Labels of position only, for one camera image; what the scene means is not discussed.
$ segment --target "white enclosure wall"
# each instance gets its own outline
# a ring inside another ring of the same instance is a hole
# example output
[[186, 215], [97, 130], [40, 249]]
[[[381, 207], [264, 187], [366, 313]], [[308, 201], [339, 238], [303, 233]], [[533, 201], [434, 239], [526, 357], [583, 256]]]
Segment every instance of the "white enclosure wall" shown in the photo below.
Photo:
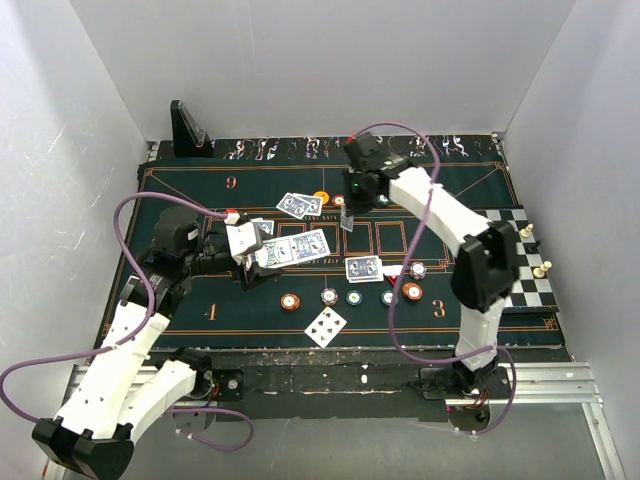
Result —
[[[0, 2], [0, 27], [4, 370], [92, 346], [119, 253], [112, 212], [136, 190], [146, 143], [68, 0]], [[53, 415], [70, 370], [16, 372], [8, 393]], [[0, 425], [0, 477], [40, 478], [32, 425], [4, 405]]]
[[578, 0], [507, 131], [507, 158], [571, 351], [588, 360], [640, 478], [640, 4]]
[[575, 0], [71, 0], [148, 140], [505, 130]]

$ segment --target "printed number 3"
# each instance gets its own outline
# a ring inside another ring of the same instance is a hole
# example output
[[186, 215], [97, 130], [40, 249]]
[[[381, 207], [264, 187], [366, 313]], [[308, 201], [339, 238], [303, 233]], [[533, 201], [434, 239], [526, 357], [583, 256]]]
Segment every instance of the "printed number 3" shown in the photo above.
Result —
[[447, 314], [447, 312], [444, 309], [444, 302], [442, 300], [434, 300], [433, 302], [431, 302], [431, 305], [436, 307], [436, 311], [433, 312], [434, 316], [438, 318], [442, 318]]

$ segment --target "black and white checkerboard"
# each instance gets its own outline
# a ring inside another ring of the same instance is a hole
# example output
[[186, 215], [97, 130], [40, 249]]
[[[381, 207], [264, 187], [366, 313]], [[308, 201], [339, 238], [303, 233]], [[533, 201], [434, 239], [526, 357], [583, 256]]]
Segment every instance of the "black and white checkerboard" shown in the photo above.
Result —
[[505, 305], [505, 313], [557, 312], [558, 306], [547, 278], [535, 278], [533, 270], [542, 264], [535, 235], [524, 238], [520, 230], [529, 224], [522, 208], [500, 210], [476, 210], [491, 221], [507, 221], [518, 232], [520, 241], [516, 245], [520, 280], [513, 286], [511, 297]]

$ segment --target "playing card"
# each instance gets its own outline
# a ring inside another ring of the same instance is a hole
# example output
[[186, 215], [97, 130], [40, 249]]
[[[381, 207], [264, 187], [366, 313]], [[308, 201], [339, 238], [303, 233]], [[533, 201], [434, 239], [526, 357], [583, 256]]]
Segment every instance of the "playing card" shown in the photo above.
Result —
[[287, 193], [282, 197], [282, 200], [280, 200], [280, 203], [278, 203], [276, 208], [297, 218], [298, 220], [301, 220], [311, 208], [311, 204], [306, 200], [295, 197], [292, 193]]
[[347, 215], [347, 206], [340, 205], [340, 227], [348, 232], [353, 232], [353, 216]]
[[377, 255], [347, 258], [345, 268], [347, 280], [350, 283], [381, 282], [384, 280], [382, 261]]
[[330, 254], [324, 232], [311, 230], [263, 242], [262, 248], [255, 252], [255, 259], [263, 268], [282, 268], [310, 262]]
[[301, 193], [294, 193], [293, 196], [311, 204], [311, 208], [309, 208], [305, 215], [319, 217], [322, 214], [322, 198], [311, 195], [302, 195]]
[[342, 330], [347, 321], [338, 315], [334, 310], [326, 307], [311, 325], [304, 331], [320, 347], [326, 348], [331, 340]]
[[273, 220], [263, 220], [262, 218], [253, 218], [251, 221], [255, 223], [260, 230], [264, 230], [269, 235], [273, 235], [273, 225], [275, 223]]

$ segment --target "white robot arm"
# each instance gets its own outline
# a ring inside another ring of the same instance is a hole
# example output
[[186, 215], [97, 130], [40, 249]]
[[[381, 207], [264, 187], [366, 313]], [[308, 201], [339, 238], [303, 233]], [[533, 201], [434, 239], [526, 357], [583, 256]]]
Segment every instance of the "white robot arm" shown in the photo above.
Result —
[[202, 398], [213, 388], [211, 358], [178, 350], [156, 375], [131, 392], [131, 385], [157, 338], [191, 290], [191, 277], [231, 271], [243, 289], [280, 274], [261, 269], [248, 256], [273, 238], [236, 211], [228, 211], [224, 232], [201, 235], [197, 214], [165, 210], [154, 241], [139, 263], [153, 285], [156, 313], [130, 341], [116, 342], [145, 318], [148, 298], [140, 279], [129, 278], [102, 343], [112, 349], [94, 358], [82, 382], [54, 418], [40, 419], [33, 439], [55, 463], [99, 480], [116, 480], [142, 434], [185, 396]]
[[[456, 259], [451, 287], [460, 301], [460, 339], [456, 355], [497, 344], [506, 299], [518, 280], [517, 234], [508, 223], [491, 223], [462, 205], [441, 185], [432, 185], [426, 170], [405, 158], [384, 152], [369, 134], [345, 147], [350, 167], [345, 172], [348, 213], [366, 213], [379, 206], [380, 195], [422, 218], [433, 194], [427, 227]], [[491, 369], [495, 350], [462, 360], [469, 377]]]

